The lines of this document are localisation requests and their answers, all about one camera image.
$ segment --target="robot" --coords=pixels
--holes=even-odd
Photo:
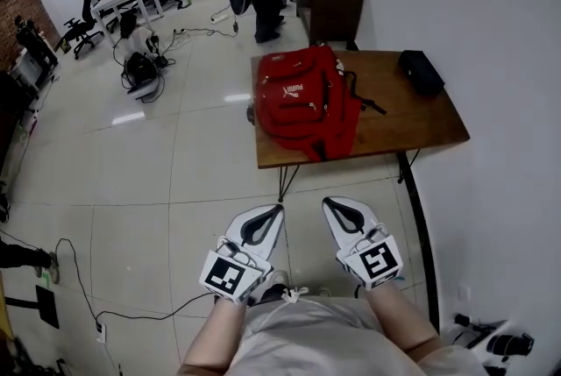
[[[366,290],[399,276],[403,262],[394,237],[368,205],[326,197],[322,209],[339,247],[337,260]],[[283,224],[280,204],[236,216],[218,239],[217,249],[209,251],[199,282],[231,302],[244,302],[273,271],[268,259]]]

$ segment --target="white desk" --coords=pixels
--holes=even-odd
[[[115,41],[113,40],[110,33],[108,32],[107,27],[105,27],[105,24],[103,23],[101,17],[99,16],[99,12],[101,10],[108,10],[108,9],[112,8],[113,11],[115,11],[115,14],[117,15],[117,17],[120,20],[121,19],[121,13],[119,12],[119,9],[118,9],[117,6],[122,4],[123,2],[126,2],[126,1],[128,1],[128,0],[101,0],[96,5],[94,5],[91,9],[91,14],[97,20],[97,23],[102,28],[103,33],[105,33],[105,36],[107,38],[109,38],[109,40],[111,41],[113,46],[115,45]],[[154,31],[154,29],[152,27],[152,23],[150,22],[150,18],[148,17],[148,12],[146,11],[146,7],[144,6],[144,3],[142,2],[142,0],[137,0],[137,3],[138,3],[138,7],[140,8],[140,12],[142,13],[142,16],[144,17],[144,19],[146,21],[146,25],[148,26],[148,28],[150,30]],[[161,9],[160,0],[154,0],[154,3],[156,5],[156,10],[158,11],[158,14],[160,15],[160,17],[163,17],[164,16],[164,11]]]

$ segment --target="red backpack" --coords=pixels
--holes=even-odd
[[[346,76],[352,75],[351,89]],[[340,72],[330,47],[272,53],[259,63],[255,113],[263,131],[288,149],[313,161],[351,153],[359,113],[372,100],[355,94],[356,74]]]

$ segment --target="brick wall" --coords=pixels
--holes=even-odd
[[[60,39],[41,0],[0,0],[0,70],[8,70],[21,50],[16,41],[14,18],[32,19],[39,31],[43,31],[51,46]]]

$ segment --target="black case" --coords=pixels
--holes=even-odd
[[[437,96],[442,91],[444,82],[422,51],[404,50],[400,55],[399,64],[413,83],[417,94]]]

